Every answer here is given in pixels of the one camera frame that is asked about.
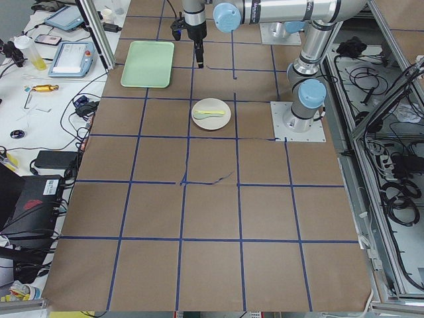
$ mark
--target round plate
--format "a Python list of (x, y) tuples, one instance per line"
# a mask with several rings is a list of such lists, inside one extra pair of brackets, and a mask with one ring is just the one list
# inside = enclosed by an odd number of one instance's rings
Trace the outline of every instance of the round plate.
[[(196, 119), (193, 114), (194, 111), (224, 111), (225, 115), (222, 117), (208, 117), (204, 119)], [(215, 131), (217, 129), (223, 128), (231, 118), (231, 110), (228, 105), (216, 98), (206, 98), (198, 101), (191, 110), (191, 119), (194, 123), (206, 130)]]

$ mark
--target blue joint cap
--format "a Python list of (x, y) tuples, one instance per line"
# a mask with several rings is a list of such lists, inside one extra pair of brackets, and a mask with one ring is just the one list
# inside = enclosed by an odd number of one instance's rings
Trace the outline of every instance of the blue joint cap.
[(218, 30), (230, 33), (240, 26), (241, 14), (235, 5), (222, 2), (214, 8), (213, 19)]
[(307, 79), (299, 87), (299, 100), (309, 109), (317, 109), (323, 103), (327, 90), (318, 79)]
[(301, 29), (305, 27), (305, 21), (288, 21), (284, 23), (284, 28), (290, 34), (299, 32)]

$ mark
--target green cutting board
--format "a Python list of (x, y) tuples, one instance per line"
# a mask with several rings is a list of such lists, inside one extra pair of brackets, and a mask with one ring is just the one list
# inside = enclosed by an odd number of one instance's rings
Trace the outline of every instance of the green cutting board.
[(125, 61), (121, 85), (165, 88), (170, 84), (174, 43), (134, 41)]

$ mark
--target black connector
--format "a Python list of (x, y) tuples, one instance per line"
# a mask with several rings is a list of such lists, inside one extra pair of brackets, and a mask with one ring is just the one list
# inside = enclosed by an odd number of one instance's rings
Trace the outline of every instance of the black connector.
[(120, 26), (117, 25), (113, 25), (111, 23), (103, 23), (103, 30), (108, 31), (108, 32), (119, 32), (120, 30), (122, 30), (122, 28)]

